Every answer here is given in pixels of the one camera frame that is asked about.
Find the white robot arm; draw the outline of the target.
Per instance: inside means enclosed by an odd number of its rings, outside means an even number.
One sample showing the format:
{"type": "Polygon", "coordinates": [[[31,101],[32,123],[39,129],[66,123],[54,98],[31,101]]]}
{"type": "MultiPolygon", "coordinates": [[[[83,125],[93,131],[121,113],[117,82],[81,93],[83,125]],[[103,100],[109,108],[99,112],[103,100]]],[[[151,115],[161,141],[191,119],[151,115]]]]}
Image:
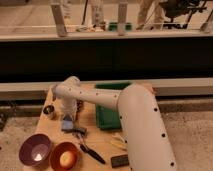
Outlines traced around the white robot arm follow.
{"type": "Polygon", "coordinates": [[[155,95],[144,85],[132,83],[123,90],[84,88],[71,76],[54,85],[52,93],[64,103],[79,99],[117,110],[131,171],[178,171],[155,95]]]}

